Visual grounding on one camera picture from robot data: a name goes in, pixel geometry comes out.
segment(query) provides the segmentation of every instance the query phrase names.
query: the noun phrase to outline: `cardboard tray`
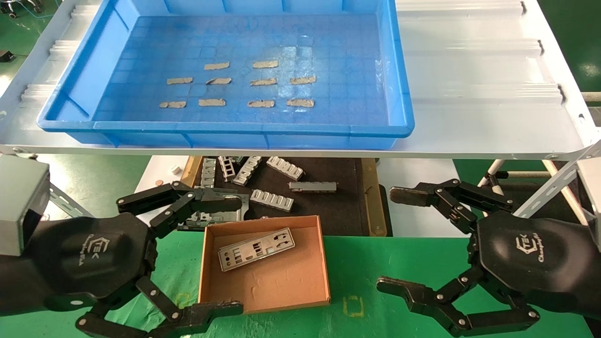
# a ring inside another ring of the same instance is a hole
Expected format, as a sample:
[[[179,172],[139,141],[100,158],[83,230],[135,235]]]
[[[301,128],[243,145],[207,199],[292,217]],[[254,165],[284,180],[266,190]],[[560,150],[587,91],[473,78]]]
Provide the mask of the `cardboard tray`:
[[[218,251],[289,227],[296,246],[227,272]],[[244,313],[323,306],[330,303],[319,216],[268,218],[206,228],[198,302],[240,301]]]

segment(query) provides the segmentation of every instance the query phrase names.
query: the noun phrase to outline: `logo on robot hand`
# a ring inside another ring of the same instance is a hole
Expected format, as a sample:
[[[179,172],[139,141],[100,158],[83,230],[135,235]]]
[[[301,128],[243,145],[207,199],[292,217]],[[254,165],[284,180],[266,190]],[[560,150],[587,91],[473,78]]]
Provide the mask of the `logo on robot hand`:
[[[528,238],[528,235],[522,234],[516,237],[516,248],[525,254],[538,251],[538,261],[541,263],[545,261],[543,240],[536,232],[532,234],[532,238]]]

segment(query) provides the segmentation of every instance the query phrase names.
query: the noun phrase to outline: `white metal shelf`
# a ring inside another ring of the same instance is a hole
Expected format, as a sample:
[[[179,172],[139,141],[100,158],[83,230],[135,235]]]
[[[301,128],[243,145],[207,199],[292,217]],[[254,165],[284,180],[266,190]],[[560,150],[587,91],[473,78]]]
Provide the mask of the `white metal shelf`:
[[[599,139],[536,0],[397,0],[416,128],[387,151],[112,148],[35,122],[99,0],[65,0],[0,99],[0,152],[574,159]]]

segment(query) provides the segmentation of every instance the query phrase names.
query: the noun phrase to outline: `cable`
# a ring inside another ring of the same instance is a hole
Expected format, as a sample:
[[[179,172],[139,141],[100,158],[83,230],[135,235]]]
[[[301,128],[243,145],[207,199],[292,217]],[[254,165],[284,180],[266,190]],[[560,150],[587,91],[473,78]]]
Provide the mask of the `cable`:
[[[56,3],[56,10],[58,10],[59,4],[58,4],[58,0],[54,0],[54,2]],[[54,14],[49,14],[49,15],[44,15],[44,16],[37,16],[34,13],[32,13],[25,5],[23,5],[20,1],[17,1],[17,3],[19,5],[21,5],[26,11],[27,13],[31,14],[31,16],[38,18],[38,19],[44,19],[45,17],[51,17]]]

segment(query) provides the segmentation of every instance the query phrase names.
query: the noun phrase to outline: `black work mat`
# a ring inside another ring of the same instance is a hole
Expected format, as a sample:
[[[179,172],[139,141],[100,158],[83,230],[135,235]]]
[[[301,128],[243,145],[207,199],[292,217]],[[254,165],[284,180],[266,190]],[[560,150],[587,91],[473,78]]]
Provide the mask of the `black work mat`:
[[[249,195],[252,189],[260,189],[294,199],[291,212],[250,202],[249,211],[244,216],[245,220],[255,220],[263,216],[319,215],[324,235],[369,236],[360,159],[285,158],[286,161],[304,170],[305,174],[300,181],[338,182],[338,190],[335,194],[290,191],[288,183],[292,181],[291,178],[267,166],[267,159],[269,158],[263,157],[246,186],[224,182],[221,165],[217,160],[215,188],[236,189],[241,194]],[[236,164],[234,166],[238,172],[240,166]]]

